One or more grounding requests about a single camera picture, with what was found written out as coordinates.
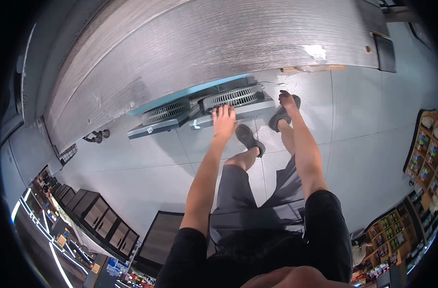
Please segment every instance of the floor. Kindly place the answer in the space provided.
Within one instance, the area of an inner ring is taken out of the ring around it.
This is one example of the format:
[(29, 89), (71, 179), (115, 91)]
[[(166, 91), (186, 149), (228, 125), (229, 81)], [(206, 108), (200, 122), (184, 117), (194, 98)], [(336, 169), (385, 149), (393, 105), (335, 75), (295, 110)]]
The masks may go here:
[[(366, 227), (412, 190), (402, 168), (416, 117), (421, 108), (438, 109), (438, 69), (432, 53), (406, 24), (388, 28), (396, 74), (361, 67), (252, 74), (256, 81), (287, 83), (286, 89), (300, 96), (300, 111), (319, 146), (326, 183), (340, 199), (350, 231)], [(277, 100), (279, 89), (267, 85), (265, 91)], [(270, 116), (240, 120), (266, 146), (262, 159), (248, 171), (257, 205), (271, 196), (275, 171), (290, 157), (279, 134), (266, 125)], [(78, 141), (78, 153), (56, 176), (75, 190), (101, 193), (143, 238), (158, 210), (184, 212), (213, 131), (191, 131), (184, 125), (129, 140), (126, 131), (140, 123), (140, 116), (124, 115), (104, 126), (111, 136), (102, 144)], [(221, 168), (226, 159), (244, 151), (233, 136), (222, 153)]]

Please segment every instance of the gray slipper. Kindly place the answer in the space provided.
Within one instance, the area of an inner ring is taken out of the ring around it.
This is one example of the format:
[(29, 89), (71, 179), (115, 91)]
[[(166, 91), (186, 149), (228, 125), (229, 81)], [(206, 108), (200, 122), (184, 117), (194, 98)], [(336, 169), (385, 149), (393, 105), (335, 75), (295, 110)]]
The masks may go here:
[(238, 138), (238, 140), (249, 150), (253, 147), (259, 148), (259, 155), (257, 155), (257, 158), (262, 157), (262, 155), (265, 153), (265, 146), (262, 144), (262, 142), (257, 141), (254, 139), (253, 132), (251, 129), (246, 126), (245, 124), (240, 124), (236, 130), (235, 135)]
[[(296, 102), (297, 109), (299, 109), (299, 107), (301, 106), (301, 99), (297, 95), (294, 95), (294, 94), (292, 94), (292, 95), (293, 95), (294, 101)], [(280, 132), (280, 130), (278, 130), (278, 121), (280, 119), (285, 119), (288, 124), (291, 124), (291, 117), (288, 115), (288, 112), (286, 111), (286, 109), (283, 106), (281, 106), (273, 114), (272, 118), (270, 118), (270, 120), (269, 120), (270, 129), (272, 129), (275, 132)]]

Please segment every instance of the fan grille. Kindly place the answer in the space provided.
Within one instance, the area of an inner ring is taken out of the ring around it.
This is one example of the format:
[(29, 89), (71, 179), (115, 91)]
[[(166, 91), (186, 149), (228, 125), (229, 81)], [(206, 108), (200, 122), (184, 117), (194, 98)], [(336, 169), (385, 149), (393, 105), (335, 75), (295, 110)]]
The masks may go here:
[(190, 109), (190, 103), (187, 99), (181, 99), (176, 102), (155, 108), (142, 115), (144, 125), (155, 124), (166, 120), (173, 119)]
[(208, 96), (204, 98), (203, 106), (204, 110), (210, 113), (213, 108), (217, 108), (223, 104), (240, 107), (256, 103), (261, 100), (263, 96), (260, 85), (253, 85)]

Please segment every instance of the person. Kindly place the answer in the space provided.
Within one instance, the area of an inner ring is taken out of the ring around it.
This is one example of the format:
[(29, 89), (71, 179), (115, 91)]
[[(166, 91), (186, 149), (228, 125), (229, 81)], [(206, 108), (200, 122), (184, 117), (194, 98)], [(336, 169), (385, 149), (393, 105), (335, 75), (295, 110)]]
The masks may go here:
[[(352, 275), (349, 231), (328, 191), (321, 156), (299, 112), (300, 98), (281, 90), (269, 126), (281, 133), (291, 159), (277, 171), (273, 195), (257, 207), (247, 170), (265, 146), (235, 122), (233, 107), (212, 111), (214, 136), (187, 195), (185, 214), (155, 287), (344, 287)], [(222, 169), (222, 151), (236, 134), (247, 151)], [(206, 257), (209, 239), (216, 253)], [(227, 279), (226, 284), (220, 279)]]
[(352, 265), (359, 270), (365, 270), (366, 247), (372, 247), (372, 243), (356, 243), (352, 245)]

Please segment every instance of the hand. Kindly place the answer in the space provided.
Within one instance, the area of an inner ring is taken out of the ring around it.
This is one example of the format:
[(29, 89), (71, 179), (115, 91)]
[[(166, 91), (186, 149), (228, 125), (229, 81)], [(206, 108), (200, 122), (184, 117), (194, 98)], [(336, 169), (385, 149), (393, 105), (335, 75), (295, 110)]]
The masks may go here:
[(278, 96), (278, 99), (280, 101), (280, 105), (283, 106), (286, 111), (295, 108), (297, 109), (296, 102), (291, 94), (289, 94), (286, 90), (280, 90), (280, 93), (281, 94)]
[(212, 119), (214, 120), (214, 137), (227, 142), (238, 127), (238, 122), (235, 122), (235, 108), (228, 104), (214, 108), (212, 110)]

